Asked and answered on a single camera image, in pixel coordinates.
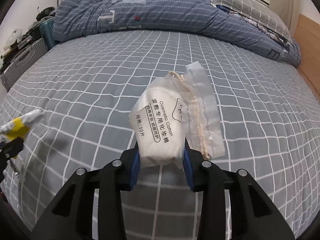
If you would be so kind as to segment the yellow black wrapper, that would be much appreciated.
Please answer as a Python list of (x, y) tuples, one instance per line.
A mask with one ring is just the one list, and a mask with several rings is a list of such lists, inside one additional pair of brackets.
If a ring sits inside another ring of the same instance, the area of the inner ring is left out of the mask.
[[(24, 141), (29, 134), (32, 126), (39, 122), (43, 117), (43, 111), (39, 108), (28, 112), (22, 116), (12, 119), (6, 124), (1, 126), (1, 146), (6, 144), (17, 137), (22, 138)], [(16, 157), (11, 158), (8, 162), (12, 169), (15, 171), (17, 176), (19, 176), (19, 171), (15, 167), (14, 163), (11, 161)]]

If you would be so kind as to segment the cotton pad plastic bag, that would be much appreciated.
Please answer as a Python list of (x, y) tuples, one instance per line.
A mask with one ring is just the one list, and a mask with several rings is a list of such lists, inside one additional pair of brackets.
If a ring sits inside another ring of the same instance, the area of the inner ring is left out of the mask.
[(225, 155), (216, 97), (199, 62), (154, 79), (129, 114), (142, 166), (182, 167), (188, 144), (206, 160)]

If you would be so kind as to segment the grey suitcase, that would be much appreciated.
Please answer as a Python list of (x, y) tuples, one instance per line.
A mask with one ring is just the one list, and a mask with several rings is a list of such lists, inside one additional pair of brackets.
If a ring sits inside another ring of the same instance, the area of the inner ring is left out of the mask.
[(48, 48), (43, 38), (33, 42), (23, 49), (1, 73), (1, 83), (8, 92), (14, 83), (25, 73), (37, 60), (46, 54)]

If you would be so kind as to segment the grey checked bed sheet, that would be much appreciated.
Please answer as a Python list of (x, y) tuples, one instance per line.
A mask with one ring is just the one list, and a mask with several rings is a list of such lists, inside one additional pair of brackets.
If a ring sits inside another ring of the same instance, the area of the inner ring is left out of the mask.
[(246, 169), (296, 236), (319, 213), (319, 103), (288, 63), (227, 42), (163, 31), (126, 31), (58, 44), (12, 86), (1, 123), (39, 108), (1, 188), (32, 229), (64, 182), (135, 144), (129, 112), (148, 84), (199, 62), (213, 86), (226, 153), (214, 163)]

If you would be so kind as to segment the teal plastic crate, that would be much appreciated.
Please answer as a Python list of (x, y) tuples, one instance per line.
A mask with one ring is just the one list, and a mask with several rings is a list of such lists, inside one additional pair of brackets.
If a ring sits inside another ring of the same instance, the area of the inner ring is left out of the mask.
[(53, 37), (53, 26), (54, 20), (53, 18), (50, 18), (48, 20), (43, 21), (39, 27), (40, 34), (44, 39), (44, 42), (48, 50), (51, 50), (54, 46), (56, 46), (56, 40)]

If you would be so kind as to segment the blue striped duvet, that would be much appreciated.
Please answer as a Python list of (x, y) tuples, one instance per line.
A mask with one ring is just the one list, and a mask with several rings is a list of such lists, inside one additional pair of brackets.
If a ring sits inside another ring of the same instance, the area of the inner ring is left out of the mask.
[(136, 29), (204, 35), (293, 66), (301, 62), (295, 41), (286, 41), (258, 23), (216, 8), (209, 0), (63, 0), (54, 17), (53, 36), (65, 42)]

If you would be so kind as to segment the wooden headboard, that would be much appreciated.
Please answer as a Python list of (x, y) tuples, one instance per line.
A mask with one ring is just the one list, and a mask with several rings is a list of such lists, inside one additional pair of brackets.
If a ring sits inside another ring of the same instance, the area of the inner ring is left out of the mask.
[(320, 28), (319, 24), (312, 19), (300, 14), (296, 31), (295, 41), (300, 46), (302, 61), (298, 72), (308, 84), (316, 98), (319, 100), (320, 85)]

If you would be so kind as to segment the grey checked pillow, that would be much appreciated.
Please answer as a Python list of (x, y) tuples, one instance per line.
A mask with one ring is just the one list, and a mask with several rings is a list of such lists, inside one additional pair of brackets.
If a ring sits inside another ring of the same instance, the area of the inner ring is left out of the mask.
[(212, 6), (243, 20), (274, 41), (289, 45), (292, 37), (281, 18), (259, 0), (210, 0)]

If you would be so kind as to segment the beige curtain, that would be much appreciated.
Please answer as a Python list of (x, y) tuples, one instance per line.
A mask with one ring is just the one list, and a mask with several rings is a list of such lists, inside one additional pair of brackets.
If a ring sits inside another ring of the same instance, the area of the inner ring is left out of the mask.
[(301, 0), (270, 0), (269, 9), (275, 12), (285, 23), (293, 36), (300, 15)]

